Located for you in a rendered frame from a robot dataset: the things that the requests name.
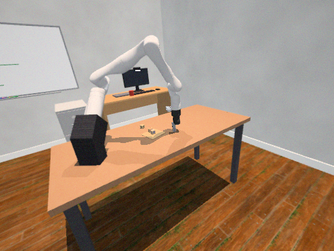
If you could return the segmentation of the tan flat mat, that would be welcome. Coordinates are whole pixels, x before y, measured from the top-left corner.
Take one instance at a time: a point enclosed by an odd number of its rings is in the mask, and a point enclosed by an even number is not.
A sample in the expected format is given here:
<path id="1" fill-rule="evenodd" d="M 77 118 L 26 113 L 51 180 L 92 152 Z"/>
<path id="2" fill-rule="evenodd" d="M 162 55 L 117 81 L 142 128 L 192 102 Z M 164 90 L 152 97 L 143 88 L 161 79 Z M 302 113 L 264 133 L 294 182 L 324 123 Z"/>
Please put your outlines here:
<path id="1" fill-rule="evenodd" d="M 143 133 L 141 135 L 153 140 L 153 139 L 155 139 L 155 138 L 157 138 L 157 137 L 165 134 L 165 132 L 160 131 L 158 129 L 154 129 L 154 130 L 155 130 L 155 134 L 151 134 L 149 131 L 147 131 L 147 132 L 145 132 L 145 133 Z"/>

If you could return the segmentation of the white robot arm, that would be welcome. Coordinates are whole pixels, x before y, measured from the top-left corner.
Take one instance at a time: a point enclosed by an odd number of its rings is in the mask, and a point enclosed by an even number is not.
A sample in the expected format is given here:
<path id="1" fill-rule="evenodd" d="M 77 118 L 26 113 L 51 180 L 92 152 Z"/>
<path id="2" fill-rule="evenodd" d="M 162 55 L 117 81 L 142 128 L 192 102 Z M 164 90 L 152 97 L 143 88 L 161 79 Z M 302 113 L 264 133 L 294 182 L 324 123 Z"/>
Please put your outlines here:
<path id="1" fill-rule="evenodd" d="M 136 47 L 112 61 L 110 64 L 98 69 L 89 80 L 98 88 L 92 88 L 85 108 L 85 115 L 98 115 L 102 117 L 104 101 L 109 87 L 110 74 L 123 74 L 132 69 L 145 55 L 156 65 L 162 77 L 168 84 L 171 104 L 180 103 L 180 96 L 176 94 L 182 89 L 180 81 L 173 75 L 172 70 L 164 61 L 160 52 L 159 40 L 155 36 L 148 36 Z M 172 85 L 171 85 L 172 83 Z"/>

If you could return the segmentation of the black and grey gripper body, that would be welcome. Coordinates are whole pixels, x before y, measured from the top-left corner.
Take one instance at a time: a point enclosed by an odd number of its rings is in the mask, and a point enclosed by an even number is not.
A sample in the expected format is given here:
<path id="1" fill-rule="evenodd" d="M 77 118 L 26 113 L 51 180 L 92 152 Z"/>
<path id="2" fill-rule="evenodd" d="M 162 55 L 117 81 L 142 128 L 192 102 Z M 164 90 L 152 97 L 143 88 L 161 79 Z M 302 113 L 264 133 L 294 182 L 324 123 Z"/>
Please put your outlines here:
<path id="1" fill-rule="evenodd" d="M 173 123 L 175 125 L 180 124 L 181 104 L 171 104 L 171 107 L 166 106 L 166 110 L 172 113 Z"/>

